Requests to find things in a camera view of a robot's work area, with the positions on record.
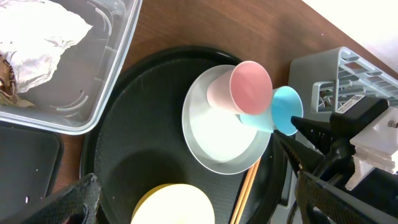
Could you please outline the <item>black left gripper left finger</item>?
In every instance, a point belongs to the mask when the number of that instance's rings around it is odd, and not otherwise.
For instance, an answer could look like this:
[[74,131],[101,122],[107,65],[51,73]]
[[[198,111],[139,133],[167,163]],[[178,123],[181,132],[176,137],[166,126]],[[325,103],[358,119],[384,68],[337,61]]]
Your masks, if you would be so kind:
[[60,192],[27,208],[19,223],[95,223],[101,186],[97,176],[88,174]]

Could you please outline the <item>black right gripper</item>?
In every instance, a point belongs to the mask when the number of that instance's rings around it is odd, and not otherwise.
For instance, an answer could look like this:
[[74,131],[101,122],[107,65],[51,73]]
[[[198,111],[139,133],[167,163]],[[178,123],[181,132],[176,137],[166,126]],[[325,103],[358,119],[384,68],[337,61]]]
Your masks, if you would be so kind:
[[350,196],[369,209],[348,216],[351,208],[336,210],[342,218],[334,218],[337,223],[397,223],[397,175],[375,168],[369,175],[349,191],[345,185],[353,177],[356,150],[349,142],[367,125],[388,109],[387,100],[368,96],[354,96],[330,116],[330,122],[314,121],[293,116],[291,123],[323,155],[310,149],[290,136],[275,130],[273,133],[276,148],[287,156],[295,174],[299,171],[312,173],[328,182],[345,197]]

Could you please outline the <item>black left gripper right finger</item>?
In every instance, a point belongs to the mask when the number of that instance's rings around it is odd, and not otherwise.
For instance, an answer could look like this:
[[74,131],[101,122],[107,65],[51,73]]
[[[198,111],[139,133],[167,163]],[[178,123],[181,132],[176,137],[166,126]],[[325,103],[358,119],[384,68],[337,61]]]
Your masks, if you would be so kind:
[[295,198],[304,224],[397,223],[396,217],[304,171],[298,173]]

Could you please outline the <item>blue plastic cup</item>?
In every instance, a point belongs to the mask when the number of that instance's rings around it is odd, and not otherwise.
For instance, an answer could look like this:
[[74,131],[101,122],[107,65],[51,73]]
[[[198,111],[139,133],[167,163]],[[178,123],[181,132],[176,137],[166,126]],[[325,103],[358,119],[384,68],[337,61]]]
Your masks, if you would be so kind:
[[298,130],[292,124],[291,118],[303,118],[301,97],[290,86],[276,88],[272,93],[272,102],[265,112],[259,115],[240,115],[240,121],[243,125],[259,131],[272,133],[277,129],[287,136],[294,135]]

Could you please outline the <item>pink plastic cup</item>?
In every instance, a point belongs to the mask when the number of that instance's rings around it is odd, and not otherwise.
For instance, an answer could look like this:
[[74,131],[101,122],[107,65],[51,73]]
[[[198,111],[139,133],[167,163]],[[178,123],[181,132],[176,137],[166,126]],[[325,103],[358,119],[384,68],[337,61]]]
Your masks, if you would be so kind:
[[258,115],[272,101],[272,81],[266,69],[254,61],[243,61],[223,72],[207,89],[207,100],[214,108],[235,114]]

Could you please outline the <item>yellow bowl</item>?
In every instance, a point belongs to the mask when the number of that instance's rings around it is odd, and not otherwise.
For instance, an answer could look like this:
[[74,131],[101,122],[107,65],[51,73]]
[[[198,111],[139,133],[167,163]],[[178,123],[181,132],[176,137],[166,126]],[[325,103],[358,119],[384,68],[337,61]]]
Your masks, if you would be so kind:
[[210,199],[188,184],[162,184],[149,190],[137,203],[131,224],[214,224]]

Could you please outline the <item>brown snack wrapper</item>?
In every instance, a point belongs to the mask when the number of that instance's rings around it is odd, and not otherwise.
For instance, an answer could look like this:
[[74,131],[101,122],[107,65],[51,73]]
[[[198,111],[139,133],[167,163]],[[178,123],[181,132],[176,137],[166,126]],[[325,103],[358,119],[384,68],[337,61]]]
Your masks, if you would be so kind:
[[1,55],[1,104],[18,106],[22,108],[32,107],[33,103],[23,100],[17,94],[16,76],[12,66]]

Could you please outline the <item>white tissue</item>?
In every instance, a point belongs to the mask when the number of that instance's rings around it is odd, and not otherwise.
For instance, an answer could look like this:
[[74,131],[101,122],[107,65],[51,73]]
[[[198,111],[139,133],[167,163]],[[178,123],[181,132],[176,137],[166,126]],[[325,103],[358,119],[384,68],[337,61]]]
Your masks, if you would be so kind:
[[93,26],[52,1],[1,1],[1,55],[11,64],[16,91],[52,79],[62,54]]

